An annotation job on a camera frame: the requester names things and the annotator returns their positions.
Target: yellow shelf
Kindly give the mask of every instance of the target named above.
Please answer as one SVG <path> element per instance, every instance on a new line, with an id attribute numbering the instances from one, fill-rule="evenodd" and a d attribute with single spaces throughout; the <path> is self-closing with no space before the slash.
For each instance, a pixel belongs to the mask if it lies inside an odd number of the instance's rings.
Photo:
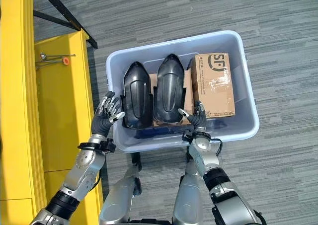
<path id="1" fill-rule="evenodd" d="M 1 224 L 29 224 L 72 167 L 90 136 L 93 116 L 83 31 L 34 44 L 33 0 L 1 0 L 0 89 Z M 35 69 L 39 52 L 76 54 L 70 65 Z M 99 184 L 71 218 L 98 224 Z"/>

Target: floor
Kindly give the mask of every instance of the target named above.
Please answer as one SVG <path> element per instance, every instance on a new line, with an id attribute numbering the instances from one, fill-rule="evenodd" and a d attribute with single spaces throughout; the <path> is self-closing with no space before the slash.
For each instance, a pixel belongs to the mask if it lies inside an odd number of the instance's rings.
<path id="1" fill-rule="evenodd" d="M 98 42 L 89 47 L 95 106 L 107 91 L 105 61 L 120 49 L 218 30 L 244 43 L 260 118 L 249 140 L 225 143 L 222 165 L 269 225 L 318 224 L 318 0 L 61 0 Z M 35 10 L 60 17 L 46 1 Z M 73 30 L 34 18 L 35 39 Z M 107 155 L 104 195 L 129 164 Z M 170 220 L 185 149 L 142 153 L 143 192 L 131 218 Z M 215 224 L 200 181 L 204 224 Z"/>

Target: black metal bar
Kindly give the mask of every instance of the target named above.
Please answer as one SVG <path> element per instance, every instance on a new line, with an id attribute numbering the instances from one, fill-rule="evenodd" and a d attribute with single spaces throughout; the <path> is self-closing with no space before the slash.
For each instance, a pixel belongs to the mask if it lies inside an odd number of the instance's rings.
<path id="1" fill-rule="evenodd" d="M 83 29 L 86 34 L 89 36 L 88 42 L 95 49 L 98 48 L 97 42 L 93 39 L 93 37 L 88 33 L 88 31 L 79 23 L 79 21 L 72 15 L 72 13 L 64 6 L 64 4 L 60 0 L 49 0 L 49 2 L 69 21 L 69 23 L 76 29 Z"/>
<path id="2" fill-rule="evenodd" d="M 65 21 L 65 20 L 61 20 L 61 19 L 58 19 L 56 17 L 53 17 L 53 16 L 50 16 L 50 15 L 47 15 L 47 14 L 44 14 L 44 13 L 41 13 L 37 10 L 34 10 L 33 11 L 33 15 L 38 17 L 38 18 L 41 18 L 41 19 L 44 19 L 44 20 L 48 20 L 50 22 L 54 22 L 54 23 L 57 23 L 59 25 L 63 25 L 63 26 L 66 26 L 68 28 L 72 28 L 74 30 L 77 30 L 72 24 L 70 24 L 68 21 Z"/>

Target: brown cardboard box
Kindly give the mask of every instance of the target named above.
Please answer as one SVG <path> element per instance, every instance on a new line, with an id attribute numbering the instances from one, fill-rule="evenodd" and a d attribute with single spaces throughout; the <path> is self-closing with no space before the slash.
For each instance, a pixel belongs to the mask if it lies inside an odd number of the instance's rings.
<path id="1" fill-rule="evenodd" d="M 192 62 L 194 100 L 200 100 L 206 116 L 235 115 L 230 61 L 227 53 L 196 55 Z"/>
<path id="2" fill-rule="evenodd" d="M 151 74 L 150 82 L 151 82 L 151 93 L 154 94 L 154 87 L 157 86 L 157 74 Z M 184 71 L 184 81 L 183 87 L 186 88 L 185 98 L 184 98 L 184 110 L 187 112 L 193 112 L 193 93 L 192 93 L 192 80 L 191 80 L 191 69 Z M 159 126 L 178 126 L 178 125 L 186 125 L 190 124 L 186 118 L 182 118 L 182 120 L 178 123 L 163 123 L 154 121 L 154 127 Z"/>

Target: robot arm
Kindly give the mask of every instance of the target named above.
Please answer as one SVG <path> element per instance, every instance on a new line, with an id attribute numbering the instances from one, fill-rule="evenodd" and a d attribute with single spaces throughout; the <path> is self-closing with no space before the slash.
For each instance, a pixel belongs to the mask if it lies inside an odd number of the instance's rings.
<path id="1" fill-rule="evenodd" d="M 31 225 L 67 225 L 80 201 L 99 182 L 95 183 L 97 174 L 105 163 L 105 154 L 114 152 L 115 145 L 107 139 L 111 125 L 125 116 L 117 113 L 118 98 L 113 98 L 114 92 L 108 92 L 99 104 L 94 115 L 91 132 L 87 143 L 81 143 L 78 148 L 75 164 L 67 174 L 58 192 L 49 204 L 42 209 Z"/>
<path id="2" fill-rule="evenodd" d="M 210 144 L 211 137 L 206 133 L 206 116 L 203 104 L 196 102 L 194 115 L 179 109 L 179 113 L 185 116 L 194 126 L 192 133 L 185 133 L 183 139 L 190 142 L 189 153 L 194 159 L 198 173 L 202 176 L 209 192 L 214 207 L 212 213 L 217 225 L 259 225 L 257 217 L 266 225 L 261 214 L 254 211 L 236 185 L 230 181 L 227 174 L 220 167 L 217 155 Z"/>

